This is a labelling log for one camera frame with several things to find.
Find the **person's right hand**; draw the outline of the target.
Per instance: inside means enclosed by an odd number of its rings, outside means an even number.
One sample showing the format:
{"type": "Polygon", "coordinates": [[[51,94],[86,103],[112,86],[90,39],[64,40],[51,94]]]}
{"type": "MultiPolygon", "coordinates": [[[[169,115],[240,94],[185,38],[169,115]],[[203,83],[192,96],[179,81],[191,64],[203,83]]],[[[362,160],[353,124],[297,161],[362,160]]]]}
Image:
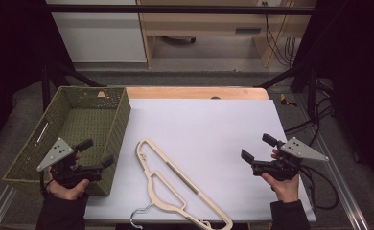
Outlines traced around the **person's right hand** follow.
{"type": "Polygon", "coordinates": [[[261,177],[275,191],[277,199],[284,203],[296,202],[299,199],[299,174],[291,180],[279,181],[267,173],[263,173],[261,177]]]}

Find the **yellow and black tool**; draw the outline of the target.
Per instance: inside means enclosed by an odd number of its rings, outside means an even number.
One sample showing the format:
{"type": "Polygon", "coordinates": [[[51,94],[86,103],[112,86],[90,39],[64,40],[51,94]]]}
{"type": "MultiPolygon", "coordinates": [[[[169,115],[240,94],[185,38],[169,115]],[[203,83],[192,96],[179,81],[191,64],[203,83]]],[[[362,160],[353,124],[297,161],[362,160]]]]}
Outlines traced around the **yellow and black tool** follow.
{"type": "Polygon", "coordinates": [[[291,107],[297,107],[297,103],[288,102],[285,94],[280,94],[280,103],[291,107]]]}

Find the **black horizontal bar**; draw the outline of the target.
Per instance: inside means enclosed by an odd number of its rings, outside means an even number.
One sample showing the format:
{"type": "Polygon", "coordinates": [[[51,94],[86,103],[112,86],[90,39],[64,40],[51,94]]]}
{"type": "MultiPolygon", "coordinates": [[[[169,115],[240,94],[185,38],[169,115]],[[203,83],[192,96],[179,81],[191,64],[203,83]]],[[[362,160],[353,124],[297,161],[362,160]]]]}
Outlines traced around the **black horizontal bar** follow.
{"type": "Polygon", "coordinates": [[[313,15],[315,8],[167,5],[47,5],[49,12],[313,15]]]}

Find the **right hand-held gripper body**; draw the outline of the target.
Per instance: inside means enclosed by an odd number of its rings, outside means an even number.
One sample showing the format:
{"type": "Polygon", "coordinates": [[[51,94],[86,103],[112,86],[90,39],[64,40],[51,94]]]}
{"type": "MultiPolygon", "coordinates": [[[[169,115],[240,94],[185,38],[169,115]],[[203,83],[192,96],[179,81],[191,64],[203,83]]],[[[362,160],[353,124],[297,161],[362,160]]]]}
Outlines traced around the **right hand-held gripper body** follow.
{"type": "Polygon", "coordinates": [[[270,162],[254,159],[251,168],[255,176],[261,176],[263,173],[267,173],[279,181],[291,180],[301,169],[301,162],[303,159],[324,162],[329,160],[328,156],[312,149],[295,137],[286,143],[283,142],[282,147],[277,148],[277,150],[278,158],[270,162]]]}

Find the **black curtain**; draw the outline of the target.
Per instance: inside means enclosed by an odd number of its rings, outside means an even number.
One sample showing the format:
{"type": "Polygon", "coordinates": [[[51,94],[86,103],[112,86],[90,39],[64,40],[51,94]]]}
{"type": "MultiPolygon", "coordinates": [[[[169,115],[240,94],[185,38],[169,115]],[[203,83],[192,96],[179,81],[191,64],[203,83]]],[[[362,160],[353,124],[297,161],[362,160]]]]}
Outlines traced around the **black curtain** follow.
{"type": "Polygon", "coordinates": [[[52,74],[56,86],[68,81],[55,63],[73,63],[52,14],[42,10],[46,0],[0,0],[0,131],[12,112],[12,96],[52,74]]]}
{"type": "Polygon", "coordinates": [[[302,60],[333,16],[324,40],[317,75],[334,84],[334,100],[359,155],[374,172],[374,0],[316,0],[318,9],[300,43],[302,60]]]}

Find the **black metal stand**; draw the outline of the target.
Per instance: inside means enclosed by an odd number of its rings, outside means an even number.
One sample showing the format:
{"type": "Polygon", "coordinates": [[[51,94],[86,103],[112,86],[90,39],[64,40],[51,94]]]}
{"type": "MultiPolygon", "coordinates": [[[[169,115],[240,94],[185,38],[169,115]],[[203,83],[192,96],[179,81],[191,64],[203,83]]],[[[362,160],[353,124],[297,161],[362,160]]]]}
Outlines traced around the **black metal stand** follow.
{"type": "Polygon", "coordinates": [[[102,84],[78,73],[74,68],[70,68],[59,62],[46,63],[41,72],[43,110],[46,110],[52,100],[50,83],[56,88],[69,86],[70,83],[66,79],[67,76],[73,77],[91,87],[103,87],[102,84]]]}
{"type": "Polygon", "coordinates": [[[307,88],[307,115],[315,123],[316,114],[316,70],[310,64],[300,63],[289,70],[279,74],[271,80],[258,85],[258,88],[268,89],[276,83],[293,77],[290,90],[293,93],[300,93],[307,88]]]}

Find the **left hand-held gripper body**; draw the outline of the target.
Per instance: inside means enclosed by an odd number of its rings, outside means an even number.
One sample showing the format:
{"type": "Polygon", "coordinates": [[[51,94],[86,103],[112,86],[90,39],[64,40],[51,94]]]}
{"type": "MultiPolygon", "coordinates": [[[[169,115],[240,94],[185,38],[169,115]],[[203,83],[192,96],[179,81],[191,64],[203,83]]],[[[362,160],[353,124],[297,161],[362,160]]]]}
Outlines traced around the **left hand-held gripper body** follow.
{"type": "Polygon", "coordinates": [[[75,146],[71,147],[62,138],[51,146],[36,170],[40,173],[50,170],[52,177],[65,188],[74,188],[83,179],[89,182],[100,181],[104,168],[102,165],[82,166],[77,163],[75,146]]]}

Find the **green woven basket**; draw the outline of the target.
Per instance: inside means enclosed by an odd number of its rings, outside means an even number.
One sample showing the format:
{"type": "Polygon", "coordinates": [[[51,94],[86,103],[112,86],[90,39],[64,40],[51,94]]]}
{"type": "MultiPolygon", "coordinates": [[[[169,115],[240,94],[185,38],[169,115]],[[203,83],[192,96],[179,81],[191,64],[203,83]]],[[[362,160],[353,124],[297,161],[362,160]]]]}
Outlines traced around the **green woven basket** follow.
{"type": "Polygon", "coordinates": [[[124,87],[60,87],[3,181],[38,196],[36,168],[57,139],[70,146],[91,139],[93,146],[80,159],[84,166],[97,165],[109,156],[118,159],[130,112],[124,87]]]}

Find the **white cabinet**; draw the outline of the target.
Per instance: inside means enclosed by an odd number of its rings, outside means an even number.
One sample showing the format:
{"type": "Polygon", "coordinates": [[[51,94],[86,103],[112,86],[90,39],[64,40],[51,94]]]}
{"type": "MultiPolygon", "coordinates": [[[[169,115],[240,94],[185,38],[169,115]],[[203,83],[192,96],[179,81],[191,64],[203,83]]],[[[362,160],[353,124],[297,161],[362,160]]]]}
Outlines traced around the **white cabinet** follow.
{"type": "Polygon", "coordinates": [[[68,13],[52,16],[73,62],[145,62],[137,13],[68,13]]]}

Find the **person's left hand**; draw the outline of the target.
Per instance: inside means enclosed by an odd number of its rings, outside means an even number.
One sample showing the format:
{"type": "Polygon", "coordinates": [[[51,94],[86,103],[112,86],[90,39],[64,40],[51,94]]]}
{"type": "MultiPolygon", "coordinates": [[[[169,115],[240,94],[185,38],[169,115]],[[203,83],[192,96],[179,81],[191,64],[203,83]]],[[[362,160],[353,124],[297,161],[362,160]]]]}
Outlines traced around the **person's left hand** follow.
{"type": "Polygon", "coordinates": [[[82,197],[88,184],[89,181],[87,179],[83,179],[74,188],[67,189],[64,186],[58,184],[56,180],[52,180],[49,183],[49,192],[53,196],[56,196],[61,199],[76,200],[82,197]]]}

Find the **cream plastic clothes hanger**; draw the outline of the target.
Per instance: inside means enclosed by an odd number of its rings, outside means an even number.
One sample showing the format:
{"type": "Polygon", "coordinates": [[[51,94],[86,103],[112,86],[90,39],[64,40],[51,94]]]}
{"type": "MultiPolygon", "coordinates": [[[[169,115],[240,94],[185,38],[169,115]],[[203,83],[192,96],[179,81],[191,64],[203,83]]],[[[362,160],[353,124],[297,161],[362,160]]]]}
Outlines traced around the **cream plastic clothes hanger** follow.
{"type": "Polygon", "coordinates": [[[143,173],[147,178],[147,192],[150,198],[150,204],[146,208],[138,208],[134,210],[129,218],[131,225],[139,230],[142,230],[141,225],[136,225],[133,222],[133,217],[135,214],[146,213],[152,206],[155,206],[162,211],[170,213],[178,213],[185,219],[189,220],[191,223],[195,224],[200,230],[232,230],[233,221],[232,219],[217,205],[215,204],[204,192],[202,192],[182,171],[180,171],[177,166],[168,158],[168,156],[159,148],[157,144],[153,142],[152,139],[145,138],[138,142],[136,146],[136,156],[138,162],[140,163],[143,173]],[[148,146],[153,150],[153,152],[165,163],[165,165],[180,179],[198,198],[200,198],[204,204],[211,209],[224,223],[224,227],[221,229],[215,229],[211,223],[207,220],[202,220],[194,217],[193,215],[186,212],[187,202],[180,196],[180,194],[175,190],[175,188],[163,177],[160,172],[153,172],[149,169],[146,153],[142,151],[144,146],[148,146]],[[180,207],[176,207],[161,200],[154,190],[153,178],[157,177],[170,192],[178,198],[181,202],[180,207]]]}

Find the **light wooden desk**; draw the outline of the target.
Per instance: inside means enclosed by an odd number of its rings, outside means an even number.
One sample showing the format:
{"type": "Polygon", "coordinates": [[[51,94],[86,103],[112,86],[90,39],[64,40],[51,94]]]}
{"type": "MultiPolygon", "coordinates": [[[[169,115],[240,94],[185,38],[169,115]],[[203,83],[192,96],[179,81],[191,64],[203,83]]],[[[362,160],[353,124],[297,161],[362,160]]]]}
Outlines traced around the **light wooden desk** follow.
{"type": "MultiPolygon", "coordinates": [[[[136,0],[139,5],[312,8],[316,0],[136,0]]],[[[147,37],[249,36],[268,68],[285,37],[300,39],[308,15],[142,13],[147,37]]]]}

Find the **white paper sheet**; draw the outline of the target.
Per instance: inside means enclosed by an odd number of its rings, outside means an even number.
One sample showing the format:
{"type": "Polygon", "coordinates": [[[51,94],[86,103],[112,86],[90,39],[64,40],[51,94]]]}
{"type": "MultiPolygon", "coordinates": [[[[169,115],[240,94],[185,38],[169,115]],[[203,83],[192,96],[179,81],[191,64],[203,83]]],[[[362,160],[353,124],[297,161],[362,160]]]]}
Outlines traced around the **white paper sheet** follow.
{"type": "MultiPolygon", "coordinates": [[[[241,157],[241,151],[246,150],[257,159],[270,159],[271,147],[263,142],[264,133],[278,140],[285,137],[271,100],[134,99],[111,193],[90,198],[85,217],[129,221],[134,210],[150,204],[147,178],[136,156],[138,142],[149,138],[234,222],[269,220],[275,193],[261,177],[253,175],[241,157]]],[[[142,151],[149,169],[160,172],[187,202],[187,213],[197,219],[218,220],[151,148],[144,146],[142,151]]],[[[181,206],[156,176],[153,186],[161,200],[181,206]]],[[[137,223],[182,219],[178,213],[154,206],[133,217],[137,223]]]]}

